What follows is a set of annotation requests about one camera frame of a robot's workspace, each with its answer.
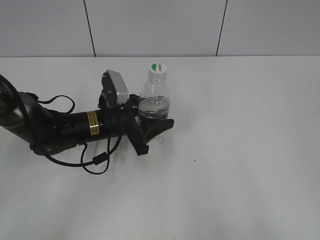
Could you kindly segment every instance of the motor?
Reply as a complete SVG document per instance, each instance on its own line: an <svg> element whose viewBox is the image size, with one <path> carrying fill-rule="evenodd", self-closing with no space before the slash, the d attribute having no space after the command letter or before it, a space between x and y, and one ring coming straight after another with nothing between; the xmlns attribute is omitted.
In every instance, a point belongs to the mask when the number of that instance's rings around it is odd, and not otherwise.
<svg viewBox="0 0 320 240"><path fill-rule="evenodd" d="M139 96L130 94L119 72L107 70L102 75L102 91L98 110L71 113L75 102L68 96L58 95L49 101L40 101L34 93L18 92L0 75L0 126L29 143L37 155L67 167L82 167L92 174L102 174L109 167L110 155L119 146L122 136L127 135L138 156L149 151L147 143L162 132L171 129L173 119L143 121L139 125ZM47 109L41 104L52 103L56 98L65 97L72 101L68 112ZM110 150L110 139L118 137ZM107 152L83 162L87 143L107 139ZM64 150L84 145L80 163L59 161L52 156ZM103 172L92 172L86 168L107 161Z"/></svg>

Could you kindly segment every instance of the water bottle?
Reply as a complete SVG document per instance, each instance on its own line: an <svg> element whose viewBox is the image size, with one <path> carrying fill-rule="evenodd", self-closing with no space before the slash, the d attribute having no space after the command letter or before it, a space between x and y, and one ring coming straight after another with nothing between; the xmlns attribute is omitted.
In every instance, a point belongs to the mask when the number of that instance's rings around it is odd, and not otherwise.
<svg viewBox="0 0 320 240"><path fill-rule="evenodd" d="M168 118L170 100L166 85L167 67L160 62L149 66L148 81L144 84L138 105L138 122L157 121ZM151 143L160 143L163 134L152 139Z"/></svg>

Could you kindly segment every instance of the table surface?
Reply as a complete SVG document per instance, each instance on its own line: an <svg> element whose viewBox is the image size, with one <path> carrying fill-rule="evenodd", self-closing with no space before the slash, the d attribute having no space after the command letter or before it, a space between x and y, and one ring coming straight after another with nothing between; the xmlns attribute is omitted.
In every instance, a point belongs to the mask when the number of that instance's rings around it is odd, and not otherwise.
<svg viewBox="0 0 320 240"><path fill-rule="evenodd" d="M0 73L85 112L105 70L139 93L153 61L168 67L174 128L140 157L124 137L104 175L0 128L0 239L320 239L320 56L0 58ZM82 148L56 157L78 163ZM90 143L87 160L105 149Z"/></svg>

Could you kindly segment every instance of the white bottle cap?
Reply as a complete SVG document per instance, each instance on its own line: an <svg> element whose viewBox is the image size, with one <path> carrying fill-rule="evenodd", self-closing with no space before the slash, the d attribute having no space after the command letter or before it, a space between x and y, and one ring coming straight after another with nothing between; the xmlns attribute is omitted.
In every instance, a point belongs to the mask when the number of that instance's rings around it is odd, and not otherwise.
<svg viewBox="0 0 320 240"><path fill-rule="evenodd" d="M152 80L164 80L167 77L167 67L161 62L151 63L149 66L149 78Z"/></svg>

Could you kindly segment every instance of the cable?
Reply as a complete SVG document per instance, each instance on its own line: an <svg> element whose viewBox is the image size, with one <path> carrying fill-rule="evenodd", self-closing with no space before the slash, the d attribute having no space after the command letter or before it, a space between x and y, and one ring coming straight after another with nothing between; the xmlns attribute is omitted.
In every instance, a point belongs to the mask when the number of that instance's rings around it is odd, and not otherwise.
<svg viewBox="0 0 320 240"><path fill-rule="evenodd" d="M68 114L72 113L73 110L75 109L76 103L75 103L75 101L72 100L71 97L68 97L68 96L66 96L66 95L58 95L58 96L55 96L55 97L51 98L51 99L48 100L48 101L39 101L39 100L38 100L38 97L36 96L36 98L37 98L36 101L37 101L38 103L40 103L40 104L50 104L50 103L52 103L54 100L56 100L57 98L60 98L60 97L64 97L64 98L69 99L69 100L72 102L72 107L70 108L69 111L59 112L59 113L60 113L60 114L63 114L63 115L68 115Z"/></svg>
<svg viewBox="0 0 320 240"><path fill-rule="evenodd" d="M106 159L106 167L105 167L105 169L102 171L102 172L94 172L94 171L90 171L88 168L86 168L85 166L83 166L82 168L87 172L87 173L90 173L90 174L93 174L93 175L101 175L101 174L104 174L107 170L108 170L108 168L109 168L109 163L110 163L110 154L111 154L111 152L110 152L110 140L111 140L111 137L110 137L110 135L108 136L108 138L107 138L107 148L106 148L106 154L107 154L107 159ZM88 144L85 142L84 144L84 149L83 149L83 151L82 151L82 154L81 154L81 160L80 160L80 162L81 162L81 164L83 164L84 163L84 155L85 155L85 152L86 152L86 150L87 150L87 148L88 148Z"/></svg>
<svg viewBox="0 0 320 240"><path fill-rule="evenodd" d="M85 163L69 163L69 162L64 162L64 161L59 161L55 158L53 158L52 156L50 156L49 154L47 154L46 150L41 146L41 144L38 141L38 138L36 137L35 134L35 129L34 126L32 125L32 122L29 118L28 112L26 110L25 104L22 101L20 94L18 93L18 91L16 90L16 88L7 80L5 79L1 74L0 74L0 82L4 82L4 84L7 85L7 87L11 90L15 100L17 101L17 104L20 107L20 110L22 112L23 118L26 121L27 125L30 127L31 130L31 135L34 139L35 144L39 147L40 151L43 153L43 155L49 159L51 162L55 163L55 164L59 164L65 167L71 167L71 168L80 168L80 167L85 167L85 166L89 166L94 164L94 161L89 161L89 162L85 162Z"/></svg>

